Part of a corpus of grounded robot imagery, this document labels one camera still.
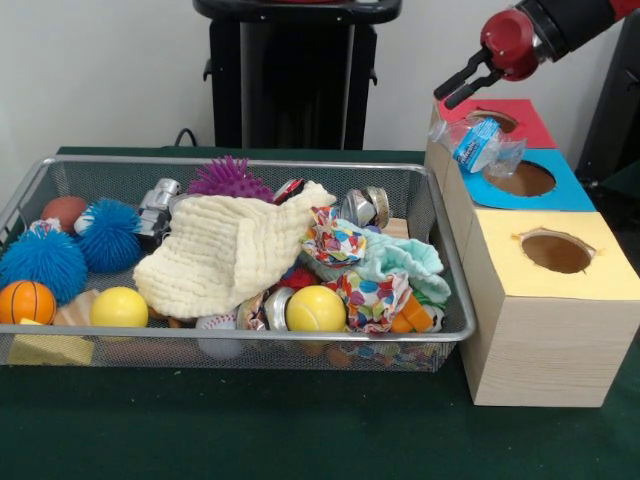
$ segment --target wire mesh basket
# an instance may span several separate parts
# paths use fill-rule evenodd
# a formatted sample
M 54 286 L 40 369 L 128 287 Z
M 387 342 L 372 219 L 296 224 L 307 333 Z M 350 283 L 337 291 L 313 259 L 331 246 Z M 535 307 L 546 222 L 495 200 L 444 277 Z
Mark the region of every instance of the wire mesh basket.
M 58 156 L 36 164 L 0 214 L 0 247 L 39 218 L 54 198 L 114 198 L 138 205 L 158 179 L 188 185 L 208 159 Z M 102 367 L 343 369 L 437 371 L 457 342 L 475 330 L 475 313 L 434 175 L 425 167 L 253 161 L 250 169 L 276 190 L 291 178 L 321 183 L 338 198 L 368 185 L 387 191 L 393 216 L 409 235 L 439 251 L 453 291 L 439 333 L 252 332 L 148 328 L 0 325 L 0 364 Z M 132 272 L 90 274 L 87 289 L 133 287 Z

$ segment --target round hole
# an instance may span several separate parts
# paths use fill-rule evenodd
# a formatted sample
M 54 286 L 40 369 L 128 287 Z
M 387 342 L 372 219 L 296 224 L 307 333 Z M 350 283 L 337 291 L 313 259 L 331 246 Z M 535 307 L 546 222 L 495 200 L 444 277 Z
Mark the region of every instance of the round hole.
M 520 162 L 510 177 L 494 177 L 485 172 L 484 178 L 494 187 L 517 197 L 539 197 L 556 186 L 551 172 L 526 160 Z
M 586 244 L 560 232 L 532 234 L 522 241 L 522 248 L 536 264 L 559 273 L 582 272 L 592 259 Z
M 516 128 L 518 128 L 518 121 L 500 112 L 493 112 L 491 110 L 476 110 L 475 112 L 467 115 L 467 118 L 493 118 L 500 125 L 500 130 L 504 133 L 512 133 Z

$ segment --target black cable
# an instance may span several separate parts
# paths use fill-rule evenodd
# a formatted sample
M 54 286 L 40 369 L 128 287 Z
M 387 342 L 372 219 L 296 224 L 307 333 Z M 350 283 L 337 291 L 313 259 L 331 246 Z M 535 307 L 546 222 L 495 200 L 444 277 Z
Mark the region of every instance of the black cable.
M 194 147 L 198 146 L 198 141 L 196 140 L 196 136 L 193 134 L 193 132 L 189 128 L 183 128 L 182 130 L 180 130 L 180 133 L 178 134 L 178 137 L 176 138 L 176 141 L 174 142 L 173 146 L 174 147 L 179 147 L 180 146 L 180 142 L 182 142 L 182 138 L 185 135 L 189 136 L 189 138 L 191 139 L 191 144 Z

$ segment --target yellow ball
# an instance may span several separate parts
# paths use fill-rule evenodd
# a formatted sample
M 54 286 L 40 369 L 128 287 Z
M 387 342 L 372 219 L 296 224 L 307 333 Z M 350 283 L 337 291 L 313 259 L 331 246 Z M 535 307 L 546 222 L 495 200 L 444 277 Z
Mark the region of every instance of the yellow ball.
M 342 332 L 346 323 L 342 299 L 327 287 L 303 288 L 287 305 L 287 325 L 291 331 Z
M 142 295 L 126 287 L 109 288 L 98 295 L 91 306 L 94 327 L 147 326 L 149 308 Z

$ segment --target plastic water bottle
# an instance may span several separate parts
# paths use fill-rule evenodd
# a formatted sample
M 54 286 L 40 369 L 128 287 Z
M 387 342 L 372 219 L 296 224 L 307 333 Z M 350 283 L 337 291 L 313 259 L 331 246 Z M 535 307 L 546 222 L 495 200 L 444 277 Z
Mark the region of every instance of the plastic water bottle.
M 490 175 L 508 177 L 522 161 L 526 141 L 511 142 L 493 118 L 441 121 L 429 138 L 443 145 L 467 173 L 487 168 Z

